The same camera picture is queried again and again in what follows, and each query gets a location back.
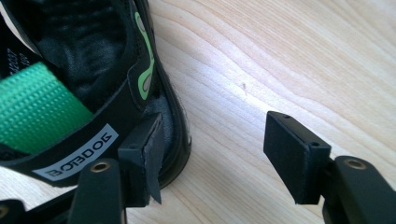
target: green strap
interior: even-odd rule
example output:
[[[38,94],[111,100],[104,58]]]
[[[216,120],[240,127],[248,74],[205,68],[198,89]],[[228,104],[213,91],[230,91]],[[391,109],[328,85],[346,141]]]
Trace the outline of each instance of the green strap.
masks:
[[[34,154],[92,117],[43,63],[0,81],[0,143]]]

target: light wood grain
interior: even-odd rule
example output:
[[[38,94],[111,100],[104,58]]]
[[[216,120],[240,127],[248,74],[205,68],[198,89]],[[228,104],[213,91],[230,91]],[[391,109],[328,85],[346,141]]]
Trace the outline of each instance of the light wood grain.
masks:
[[[396,2],[152,0],[159,50],[193,148],[163,204],[131,223],[322,223],[262,153],[268,110],[371,162],[396,189]],[[28,208],[67,189],[0,170]]]

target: screw hole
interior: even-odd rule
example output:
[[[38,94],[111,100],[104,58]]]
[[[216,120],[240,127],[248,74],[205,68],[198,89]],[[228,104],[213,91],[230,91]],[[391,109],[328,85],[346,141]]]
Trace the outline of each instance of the screw hole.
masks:
[[[344,160],[344,163],[347,166],[357,170],[365,170],[367,168],[363,162],[357,160]]]
[[[320,146],[320,144],[317,143],[317,142],[311,142],[311,146],[313,146],[313,147],[318,147],[318,146]]]
[[[5,205],[0,205],[0,219],[8,214],[8,207]]]
[[[101,173],[110,168],[110,164],[105,161],[98,162],[91,167],[91,171],[94,173]]]

